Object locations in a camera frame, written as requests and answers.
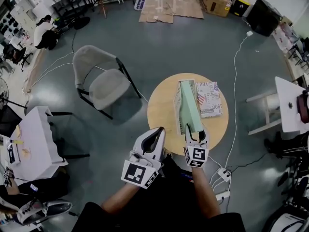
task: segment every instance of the round wooden table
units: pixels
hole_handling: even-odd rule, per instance
[[[177,90],[177,83],[183,79],[194,79],[195,82],[211,82],[204,76],[181,73],[170,76],[161,82],[153,91],[147,109],[149,127],[165,128],[165,148],[175,154],[183,155],[185,147],[184,135],[178,135],[176,129],[176,118],[174,112],[174,97]],[[208,148],[213,149],[223,138],[228,123],[228,108],[225,97],[220,91],[223,115],[212,118],[202,118],[202,123],[210,134]],[[198,139],[198,133],[193,133],[193,138]]]

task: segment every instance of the person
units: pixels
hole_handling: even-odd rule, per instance
[[[283,156],[309,157],[308,136],[309,131],[300,134],[292,139],[283,140],[281,138],[281,133],[277,132],[275,140],[273,142],[271,142],[268,138],[264,140],[264,146],[269,153],[274,153],[279,158]]]
[[[192,167],[192,183],[184,177],[170,154],[162,163],[165,177],[158,176],[148,189],[126,183],[101,206],[87,203],[72,232],[87,231],[89,228],[107,231],[118,227],[136,230],[179,227],[203,228],[203,231],[245,231],[240,214],[221,214],[202,168]]]
[[[0,211],[14,214],[28,202],[38,199],[41,203],[59,199],[68,194],[67,184],[70,176],[60,169],[56,177],[29,181],[17,185],[11,171],[9,180],[11,186],[0,185]]]
[[[34,30],[34,45],[37,49],[52,50],[60,38],[58,30],[50,23],[51,19],[50,15],[45,16],[38,22]]]

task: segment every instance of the gray chair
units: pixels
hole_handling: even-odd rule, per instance
[[[116,63],[118,69],[110,69],[103,72],[91,83],[89,91],[85,91],[84,80],[90,71],[99,64],[108,64],[110,62]],[[119,58],[93,45],[85,45],[75,53],[73,57],[73,68],[75,85],[80,98],[110,119],[112,117],[102,110],[121,97],[130,87],[130,84],[133,86],[138,97],[141,98]]]

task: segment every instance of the trash can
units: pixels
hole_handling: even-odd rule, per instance
[[[242,17],[249,6],[249,0],[232,0],[230,12]]]

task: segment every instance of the white table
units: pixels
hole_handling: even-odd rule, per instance
[[[24,142],[17,145],[21,162],[11,166],[17,178],[28,181],[51,178],[59,166],[68,164],[58,155],[46,113],[52,116],[47,106],[34,107],[19,124],[21,138],[17,138],[16,131],[10,138]],[[24,157],[23,148],[30,152],[29,159]]]
[[[304,88],[293,84],[289,81],[286,81],[280,77],[275,77],[275,83],[277,91],[270,91],[265,94],[257,95],[251,98],[248,98],[246,102],[251,102],[257,99],[263,99],[265,103],[265,117],[266,117],[266,125],[249,131],[249,135],[264,131],[268,128],[276,126],[282,123],[283,132],[292,132],[292,131],[300,131],[300,133],[305,133],[309,131],[309,123],[304,124],[300,120],[300,115],[297,111],[296,98],[297,96],[302,94]],[[270,123],[269,114],[271,113],[268,104],[267,97],[273,94],[278,94],[279,97],[279,107],[281,118],[277,119]]]

